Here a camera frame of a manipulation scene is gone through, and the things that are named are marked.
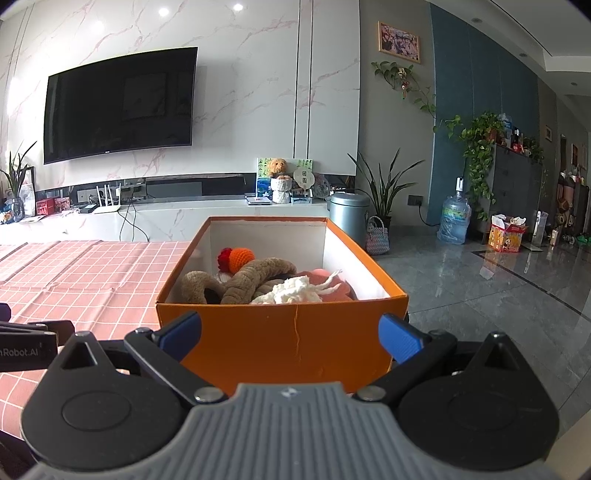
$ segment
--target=floor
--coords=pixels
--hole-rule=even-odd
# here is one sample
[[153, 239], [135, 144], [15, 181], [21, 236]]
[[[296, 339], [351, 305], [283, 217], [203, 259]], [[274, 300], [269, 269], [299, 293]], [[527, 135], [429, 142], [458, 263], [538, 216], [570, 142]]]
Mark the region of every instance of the floor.
[[560, 434], [591, 409], [591, 247], [510, 254], [407, 236], [376, 260], [408, 293], [419, 329], [509, 334], [558, 408]]

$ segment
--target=power cord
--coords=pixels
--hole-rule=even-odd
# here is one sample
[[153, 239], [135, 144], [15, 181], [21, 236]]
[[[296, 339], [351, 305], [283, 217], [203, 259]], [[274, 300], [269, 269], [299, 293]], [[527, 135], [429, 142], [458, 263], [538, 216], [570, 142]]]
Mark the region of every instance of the power cord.
[[421, 205], [420, 205], [420, 204], [418, 204], [418, 205], [417, 205], [417, 207], [418, 207], [418, 215], [419, 215], [419, 217], [421, 218], [421, 221], [422, 221], [422, 223], [424, 223], [424, 224], [425, 224], [425, 225], [427, 225], [427, 226], [439, 226], [439, 223], [434, 223], [434, 224], [432, 225], [432, 224], [430, 224], [430, 223], [427, 223], [425, 220], [423, 220], [423, 216], [422, 216], [422, 214], [421, 214]]
[[[127, 214], [129, 213], [129, 207], [130, 207], [130, 206], [134, 208], [134, 212], [135, 212], [135, 215], [134, 215], [134, 222], [133, 222], [133, 223], [131, 223], [131, 222], [130, 222], [130, 221], [127, 219]], [[136, 210], [136, 208], [135, 208], [135, 205], [134, 205], [134, 203], [133, 203], [133, 202], [131, 202], [131, 203], [128, 205], [128, 208], [127, 208], [127, 210], [125, 211], [125, 216], [121, 215], [121, 212], [120, 212], [119, 210], [117, 210], [117, 213], [118, 213], [118, 214], [119, 214], [119, 216], [120, 216], [120, 217], [123, 219], [123, 223], [121, 224], [121, 230], [119, 230], [119, 241], [120, 241], [120, 242], [121, 242], [121, 233], [123, 232], [123, 226], [125, 225], [125, 222], [127, 222], [128, 224], [130, 224], [130, 225], [131, 225], [131, 228], [132, 228], [131, 241], [132, 241], [132, 242], [135, 240], [135, 229], [136, 229], [136, 228], [137, 228], [137, 229], [138, 229], [140, 232], [142, 232], [142, 233], [145, 235], [145, 237], [146, 237], [146, 241], [147, 241], [147, 242], [149, 242], [149, 241], [150, 241], [150, 239], [149, 239], [148, 235], [146, 234], [146, 232], [144, 232], [144, 231], [143, 231], [143, 230], [142, 230], [140, 227], [136, 226], [136, 224], [135, 224], [135, 219], [136, 219], [136, 218], [137, 218], [137, 216], [138, 216], [138, 211]]]

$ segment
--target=tv screen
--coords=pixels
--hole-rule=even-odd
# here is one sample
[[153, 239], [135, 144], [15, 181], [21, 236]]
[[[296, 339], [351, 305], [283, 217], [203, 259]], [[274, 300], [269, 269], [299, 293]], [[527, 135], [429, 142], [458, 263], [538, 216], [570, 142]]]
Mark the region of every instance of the tv screen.
[[150, 51], [49, 77], [44, 163], [191, 145], [197, 48]]

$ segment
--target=trash can lid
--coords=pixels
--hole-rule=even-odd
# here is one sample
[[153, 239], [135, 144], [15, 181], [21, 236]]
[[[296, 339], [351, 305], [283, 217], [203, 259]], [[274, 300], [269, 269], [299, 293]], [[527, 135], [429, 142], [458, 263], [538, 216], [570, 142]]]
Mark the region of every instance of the trash can lid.
[[369, 207], [369, 197], [363, 193], [335, 192], [330, 196], [330, 201], [336, 205]]

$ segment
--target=gray ribbed panel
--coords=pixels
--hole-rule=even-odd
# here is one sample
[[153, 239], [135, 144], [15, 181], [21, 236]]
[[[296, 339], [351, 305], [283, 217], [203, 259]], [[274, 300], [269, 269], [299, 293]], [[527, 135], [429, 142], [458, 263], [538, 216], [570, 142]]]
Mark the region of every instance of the gray ribbed panel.
[[[287, 395], [289, 389], [297, 393]], [[417, 449], [387, 407], [352, 400], [339, 383], [241, 385], [195, 407], [160, 452], [105, 473], [35, 467], [23, 480], [558, 480], [542, 462], [481, 473]]]

